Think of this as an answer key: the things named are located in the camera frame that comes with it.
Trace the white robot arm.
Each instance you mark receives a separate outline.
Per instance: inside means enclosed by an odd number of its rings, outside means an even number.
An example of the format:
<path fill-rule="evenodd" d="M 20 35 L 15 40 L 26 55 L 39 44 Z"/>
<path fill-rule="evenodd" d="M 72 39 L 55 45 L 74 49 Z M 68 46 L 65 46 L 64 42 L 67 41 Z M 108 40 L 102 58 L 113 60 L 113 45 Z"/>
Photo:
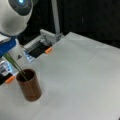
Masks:
<path fill-rule="evenodd" d="M 32 10 L 32 0 L 0 0 L 0 42 L 23 32 Z"/>

